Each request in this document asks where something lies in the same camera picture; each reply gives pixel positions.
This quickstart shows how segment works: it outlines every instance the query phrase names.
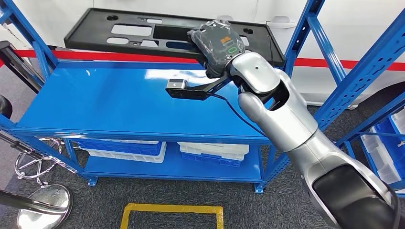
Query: green indicator light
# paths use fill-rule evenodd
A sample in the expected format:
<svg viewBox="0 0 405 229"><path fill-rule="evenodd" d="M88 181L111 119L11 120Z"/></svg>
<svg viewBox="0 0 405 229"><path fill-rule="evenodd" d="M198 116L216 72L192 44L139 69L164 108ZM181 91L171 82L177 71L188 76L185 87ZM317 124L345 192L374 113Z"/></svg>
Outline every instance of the green indicator light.
<svg viewBox="0 0 405 229"><path fill-rule="evenodd" d="M232 47L230 49L228 49L228 53L234 53L236 52L238 49L236 47Z"/></svg>

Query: lower shelf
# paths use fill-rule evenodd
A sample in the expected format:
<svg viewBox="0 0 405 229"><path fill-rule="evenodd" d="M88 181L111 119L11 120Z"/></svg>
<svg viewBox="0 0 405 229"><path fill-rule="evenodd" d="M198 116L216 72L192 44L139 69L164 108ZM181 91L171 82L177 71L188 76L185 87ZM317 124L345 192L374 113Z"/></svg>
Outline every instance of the lower shelf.
<svg viewBox="0 0 405 229"><path fill-rule="evenodd" d="M260 182L262 161L260 146L250 146L240 167L222 166L219 163L184 160L180 146L168 142L163 163L147 163L90 156L84 175L94 177L138 177L182 180L220 180L232 182Z"/></svg>

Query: red stripe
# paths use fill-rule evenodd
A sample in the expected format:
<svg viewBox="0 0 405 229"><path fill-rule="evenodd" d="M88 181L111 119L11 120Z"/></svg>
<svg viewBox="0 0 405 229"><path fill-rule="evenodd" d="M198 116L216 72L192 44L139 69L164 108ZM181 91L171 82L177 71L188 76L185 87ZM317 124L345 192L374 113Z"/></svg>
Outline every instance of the red stripe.
<svg viewBox="0 0 405 229"><path fill-rule="evenodd" d="M35 57L33 50L16 50L20 57ZM139 54L125 54L114 52L71 52L71 51L53 51L58 59L68 60L99 60L99 61L137 61L137 62L175 62L175 63L196 63L193 59L150 56ZM344 68L351 69L357 61L341 61ZM327 68L324 59L297 58L295 66ZM395 62L388 67L389 71L405 71L405 63Z"/></svg>

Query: black pole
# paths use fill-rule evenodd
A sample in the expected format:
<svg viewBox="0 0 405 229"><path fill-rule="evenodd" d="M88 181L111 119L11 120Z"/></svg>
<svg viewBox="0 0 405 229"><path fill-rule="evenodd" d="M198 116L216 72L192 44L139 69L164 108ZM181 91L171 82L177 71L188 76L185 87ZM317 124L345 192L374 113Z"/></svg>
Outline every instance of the black pole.
<svg viewBox="0 0 405 229"><path fill-rule="evenodd" d="M0 42L0 59L16 76L21 79L36 94L43 86L44 80L34 68L23 58L19 57L9 41Z"/></svg>
<svg viewBox="0 0 405 229"><path fill-rule="evenodd" d="M4 190L0 190L0 204L48 215L62 215L68 211L68 208L32 200Z"/></svg>

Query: black tray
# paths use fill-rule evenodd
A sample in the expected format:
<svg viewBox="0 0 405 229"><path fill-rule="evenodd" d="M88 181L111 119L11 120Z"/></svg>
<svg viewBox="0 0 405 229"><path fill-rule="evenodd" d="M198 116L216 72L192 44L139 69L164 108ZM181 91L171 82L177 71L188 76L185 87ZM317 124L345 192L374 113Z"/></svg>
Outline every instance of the black tray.
<svg viewBox="0 0 405 229"><path fill-rule="evenodd" d="M150 20L161 23L149 23ZM204 56L189 42L187 31L199 28L211 19L192 18L153 13L89 8L64 38L66 48L106 52L123 52L169 57L191 58L199 61ZM265 24L230 21L233 29L249 41L247 50L261 54L269 63L280 67L284 55L270 28ZM114 25L150 27L149 36L114 34ZM126 44L107 43L111 37L126 38ZM142 41L154 41L157 47L143 46Z"/></svg>

